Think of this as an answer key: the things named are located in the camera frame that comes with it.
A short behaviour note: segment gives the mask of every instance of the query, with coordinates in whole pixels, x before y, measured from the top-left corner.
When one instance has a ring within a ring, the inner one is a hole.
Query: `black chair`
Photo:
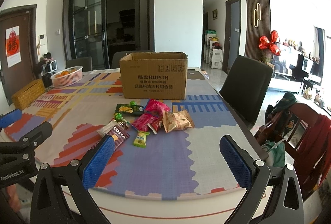
[[[120,51],[116,52],[113,56],[112,60],[112,69],[116,69],[120,67],[120,59],[122,59],[125,55],[129,55],[133,52],[154,52],[153,50],[128,50],[128,51]]]
[[[83,72],[92,71],[92,57],[83,57],[67,61],[66,69],[74,66],[83,66]]]
[[[249,130],[258,118],[271,76],[270,66],[238,56],[219,91]]]

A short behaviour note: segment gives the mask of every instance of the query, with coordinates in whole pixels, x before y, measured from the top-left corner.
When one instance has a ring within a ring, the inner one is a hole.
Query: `red fu poster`
[[[8,67],[22,61],[19,49],[19,26],[6,30],[6,54]]]

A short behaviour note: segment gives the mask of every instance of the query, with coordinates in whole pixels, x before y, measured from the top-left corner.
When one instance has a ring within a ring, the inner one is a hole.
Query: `metal bolt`
[[[260,167],[262,167],[264,165],[264,162],[261,161],[260,159],[258,159],[255,163],[257,166],[260,166]]]
[[[77,159],[73,159],[71,162],[70,162],[70,165],[71,166],[77,166],[79,164],[79,160]]]
[[[287,165],[286,165],[286,168],[289,169],[289,170],[293,170],[293,169],[294,169],[294,167],[293,167],[292,164],[287,164]]]
[[[48,164],[47,163],[43,163],[41,166],[40,166],[40,169],[42,170],[45,170],[47,168]]]

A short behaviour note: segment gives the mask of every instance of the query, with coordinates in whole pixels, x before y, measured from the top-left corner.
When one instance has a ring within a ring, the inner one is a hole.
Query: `red balloon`
[[[277,42],[277,40],[279,39],[277,31],[273,30],[270,35],[271,43]]]
[[[270,41],[266,36],[260,37],[259,49],[266,49],[270,46]]]
[[[276,44],[271,44],[269,48],[270,48],[270,51],[271,51],[274,55],[276,55],[276,56],[280,56],[280,49],[279,49],[279,47],[277,47]]]

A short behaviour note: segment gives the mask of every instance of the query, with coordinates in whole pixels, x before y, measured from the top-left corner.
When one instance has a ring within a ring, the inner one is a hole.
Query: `dining table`
[[[148,99],[124,98],[119,69],[94,70],[42,94],[2,137],[18,141],[48,121],[53,132],[35,149],[37,167],[64,166],[100,140],[97,130],[111,121],[118,103],[131,101],[146,106]],[[268,154],[199,68],[188,69],[185,100],[159,101],[172,112],[187,110],[195,127],[150,134],[146,148],[133,146],[137,131],[129,127],[130,137],[115,150],[90,195],[113,224],[224,223],[246,190],[220,153],[221,137],[230,135],[254,160]],[[132,123],[137,117],[124,118]],[[79,213],[68,187],[62,189],[70,209]],[[271,190],[267,187],[254,216],[262,214]]]

